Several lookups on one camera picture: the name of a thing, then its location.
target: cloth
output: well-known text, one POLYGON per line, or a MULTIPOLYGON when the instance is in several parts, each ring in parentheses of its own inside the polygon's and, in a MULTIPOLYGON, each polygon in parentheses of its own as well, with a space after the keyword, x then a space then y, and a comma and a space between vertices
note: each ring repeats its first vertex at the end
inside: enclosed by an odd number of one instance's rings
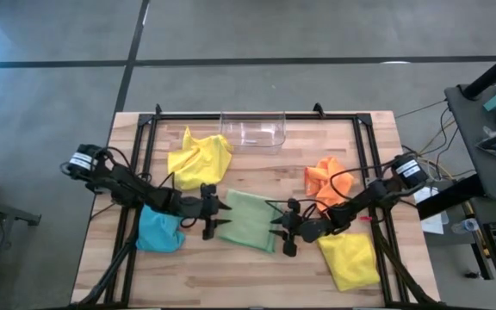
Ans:
POLYGON ((142 251, 173 252, 185 241, 177 228, 181 218, 152 211, 145 205, 139 219, 139 237, 135 245, 142 251))
POLYGON ((340 233, 317 239, 340 291, 378 283, 375 250, 365 233, 340 233))
POLYGON ((175 185, 182 190, 199 188, 202 183, 216 184, 231 162, 232 150, 223 135, 195 139, 187 127, 183 148, 168 154, 168 173, 175 172, 175 185))
MULTIPOLYGON (((317 166, 307 167, 305 173, 306 195, 316 195, 315 199, 326 203, 328 206, 344 202, 344 198, 334 191, 330 185, 330 177, 345 168, 332 156, 321 159, 317 166)), ((343 173, 332 179, 336 189, 347 195, 353 184, 353 176, 349 173, 343 173)), ((325 211, 326 206, 317 203, 320 211, 325 211)))
POLYGON ((226 204, 232 210, 220 211, 220 218, 232 222, 219 226, 217 235, 239 245, 274 253, 275 235, 269 230, 275 227, 270 222, 278 218, 279 213, 265 203, 266 200, 271 199, 229 189, 226 204))

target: desk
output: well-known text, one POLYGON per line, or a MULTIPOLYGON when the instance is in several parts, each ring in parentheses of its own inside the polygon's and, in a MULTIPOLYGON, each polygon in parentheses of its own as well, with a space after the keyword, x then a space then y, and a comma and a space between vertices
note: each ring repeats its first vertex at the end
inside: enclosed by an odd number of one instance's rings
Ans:
MULTIPOLYGON (((487 126, 496 131, 496 111, 486 112, 483 104, 496 95, 496 87, 488 87, 475 100, 470 101, 458 87, 445 90, 448 105, 453 112, 456 124, 461 132, 462 140, 474 164, 476 173, 462 179, 450 188, 434 195, 418 204, 422 218, 437 214, 442 210, 470 199, 475 218, 483 227, 485 224, 496 222, 496 157, 483 152, 476 144, 484 139, 483 127, 487 126)), ((474 244, 480 243, 474 234, 474 244)), ((492 250, 494 245, 485 238, 486 245, 492 250)), ((489 274, 488 262, 483 257, 482 250, 474 248, 481 273, 489 274)), ((496 269, 496 257, 492 256, 496 269)))
MULTIPOLYGON (((380 158, 386 162, 402 152, 394 115, 389 111, 371 114, 380 158)), ((138 116, 138 113, 117 114, 110 134, 109 145, 121 149, 128 157, 138 116)), ((167 175, 167 153, 181 147, 185 126, 190 127, 196 138, 219 132, 218 121, 158 121, 150 170, 152 183, 158 184, 167 175)), ((218 194, 225 197, 231 188, 277 199, 303 198, 306 166, 316 165, 325 156, 337 157, 346 168, 360 166, 354 139, 349 121, 288 121, 287 140, 280 153, 233 155, 225 178, 218 183, 218 194)), ((363 137, 363 141, 368 147, 368 140, 363 137)), ((140 153, 139 161, 142 161, 144 152, 140 153)), ((356 181, 351 195, 363 189, 361 175, 353 176, 356 181)), ((185 195, 199 193, 190 191, 185 195)), ((93 212, 108 205, 109 197, 100 195, 93 212)), ((91 221, 72 301, 85 297, 108 267, 119 213, 120 208, 111 208, 91 221)), ((425 292, 439 300, 417 210, 399 205, 393 210, 393 218, 404 264, 425 292)), ((187 238, 183 248, 175 253, 137 253, 130 307, 382 306, 379 284, 338 292, 316 243, 299 240, 298 256, 286 257, 278 237, 276 253, 268 254, 217 238, 203 241, 202 227, 199 221, 184 230, 187 238)), ((355 220, 348 233, 370 233, 369 223, 355 220)), ((389 264, 388 273, 396 296, 395 276, 389 264)), ((118 279, 116 289, 121 291, 120 273, 118 279)))

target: concrete floor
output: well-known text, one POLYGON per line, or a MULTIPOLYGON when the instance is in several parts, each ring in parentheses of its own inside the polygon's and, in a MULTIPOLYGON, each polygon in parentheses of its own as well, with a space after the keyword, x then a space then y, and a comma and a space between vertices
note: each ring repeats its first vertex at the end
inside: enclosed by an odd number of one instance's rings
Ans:
MULTIPOLYGON (((140 0, 0 0, 0 61, 126 59, 140 0)), ((138 59, 496 55, 496 0, 152 0, 138 59)), ((390 109, 443 98, 492 63, 136 68, 126 111, 390 109)), ((0 309, 68 303, 93 196, 59 172, 105 144, 123 68, 0 69, 0 201, 42 213, 0 257, 0 309)), ((445 104, 399 119, 420 148, 445 104)), ((460 141, 442 155, 472 168, 460 141)), ((469 246, 431 247, 443 301, 496 309, 496 281, 466 280, 469 246)))

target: wooden tabletop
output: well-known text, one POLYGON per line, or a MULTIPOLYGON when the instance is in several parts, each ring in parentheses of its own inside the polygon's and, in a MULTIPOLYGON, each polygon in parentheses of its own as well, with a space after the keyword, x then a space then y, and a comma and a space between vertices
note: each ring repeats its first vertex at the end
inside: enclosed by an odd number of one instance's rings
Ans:
MULTIPOLYGON (((370 113, 383 163, 402 153, 394 114, 370 113)), ((128 158, 138 115, 117 114, 110 135, 109 145, 124 151, 128 158)), ((190 127, 195 138, 219 132, 218 121, 159 121, 152 153, 153 184, 166 177, 167 154, 181 148, 185 126, 190 127)), ((365 129, 362 130, 367 161, 372 163, 365 129)), ((144 160, 146 137, 144 134, 139 167, 144 160)), ((287 139, 277 155, 233 154, 226 175, 218 184, 218 194, 225 199, 227 189, 236 189, 276 199, 304 198, 304 168, 315 166, 326 156, 335 156, 348 169, 359 167, 350 121, 288 121, 287 139)), ((350 195, 363 189, 361 174, 353 176, 355 183, 350 195)), ((190 191, 185 195, 200 193, 190 191)), ((101 195, 96 198, 93 212, 109 204, 109 197, 101 195)), ((119 214, 120 207, 114 207, 91 221, 72 301, 85 297, 109 266, 119 214)), ((417 210, 400 204, 393 209, 393 217, 403 264, 425 292, 439 300, 417 210)), ((199 221, 185 229, 185 243, 174 253, 138 251, 130 307, 383 306, 380 284, 340 293, 316 243, 307 244, 299 239, 298 255, 286 257, 279 237, 276 253, 269 254, 218 238, 203 241, 202 228, 203 221, 199 221)), ((370 235, 369 223, 354 220, 348 233, 370 235)), ((397 296, 393 268, 389 263, 387 266, 390 286, 397 296)), ((119 273, 117 292, 121 292, 122 277, 119 273)))

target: black metal frame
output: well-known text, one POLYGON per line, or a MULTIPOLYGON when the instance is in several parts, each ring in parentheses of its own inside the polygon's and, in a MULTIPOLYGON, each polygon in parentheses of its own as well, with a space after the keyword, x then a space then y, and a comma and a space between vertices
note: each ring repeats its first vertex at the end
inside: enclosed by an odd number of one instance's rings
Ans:
MULTIPOLYGON (((355 134, 355 141, 357 147, 357 155, 359 157, 359 163, 362 167, 367 167, 367 159, 364 150, 363 144, 363 135, 361 130, 361 125, 365 126, 367 131, 368 139, 369 139, 369 148, 372 156, 372 160, 374 165, 379 165, 380 156, 378 153, 378 146, 375 140, 375 133, 372 124, 372 118, 370 114, 325 114, 322 107, 316 103, 313 111, 316 113, 286 113, 287 120, 345 120, 351 121, 353 124, 353 130, 355 134)), ((242 115, 243 118, 246 119, 263 119, 267 115, 266 114, 239 114, 242 115)), ((135 169, 138 165, 138 157, 140 153, 140 144, 141 138, 144 132, 144 128, 147 125, 150 125, 150 132, 147 141, 146 147, 146 155, 145 161, 143 163, 142 172, 148 173, 150 171, 151 165, 151 154, 154 146, 154 142, 156 139, 156 130, 157 130, 157 122, 162 121, 181 121, 181 120, 213 120, 217 121, 220 119, 220 113, 192 113, 192 114, 162 114, 161 108, 157 105, 155 114, 141 114, 139 115, 137 130, 135 132, 135 138, 133 141, 133 152, 131 157, 131 165, 135 169)), ((375 168, 375 174, 380 177, 381 169, 380 167, 375 168)), ((362 170, 363 175, 363 185, 366 187, 369 179, 369 169, 362 170)), ((71 304, 68 309, 116 309, 116 308, 128 308, 129 305, 129 296, 131 294, 131 284, 133 280, 133 272, 135 265, 135 255, 136 248, 134 246, 134 241, 132 242, 131 238, 137 239, 138 232, 138 224, 140 219, 140 208, 135 210, 135 216, 133 220, 133 228, 130 233, 130 237, 126 241, 126 244, 123 245, 123 239, 126 232, 126 224, 127 218, 129 215, 130 209, 122 208, 120 213, 120 219, 118 221, 118 227, 116 231, 116 240, 115 247, 113 251, 113 261, 109 269, 113 270, 113 274, 110 275, 110 280, 108 284, 106 284, 104 301, 102 304, 96 304, 96 300, 90 301, 87 304, 71 304), (120 264, 127 256, 127 266, 124 274, 124 285, 122 286, 121 298, 119 301, 115 301, 115 283, 116 283, 116 271, 119 269, 120 264)), ((377 217, 376 211, 374 209, 369 210, 369 215, 374 218, 377 217)), ((387 238, 389 244, 392 246, 395 255, 400 259, 399 248, 397 245, 397 238, 395 236, 394 222, 392 216, 389 212, 384 212, 385 217, 385 226, 387 230, 387 238)), ((379 232, 380 227, 371 226, 371 232, 373 235, 373 242, 376 239, 377 233, 379 232)), ((381 278, 381 291, 383 294, 384 305, 387 307, 393 302, 391 288, 389 286, 388 280, 388 269, 386 266, 386 261, 384 258, 384 253, 382 253, 381 249, 378 246, 375 246, 375 252, 377 257, 377 266, 378 272, 381 278)), ((407 303, 408 295, 406 290, 406 285, 400 280, 398 276, 396 276, 397 286, 400 292, 400 302, 407 303)))

